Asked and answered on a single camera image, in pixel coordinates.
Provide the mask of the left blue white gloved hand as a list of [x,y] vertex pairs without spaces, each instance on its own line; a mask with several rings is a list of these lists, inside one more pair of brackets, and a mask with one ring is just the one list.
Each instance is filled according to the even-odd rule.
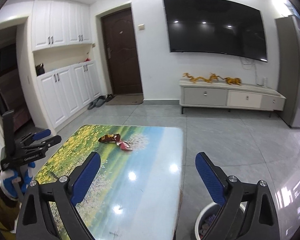
[[0,172],[0,188],[5,194],[6,197],[8,197],[10,200],[17,200],[18,199],[18,193],[14,187],[15,184],[19,184],[22,179],[22,185],[20,187],[20,190],[22,193],[26,192],[26,189],[29,185],[29,183],[33,179],[33,171],[36,167],[34,162],[28,163],[25,172],[23,175],[19,175],[16,170],[8,169],[6,171]]

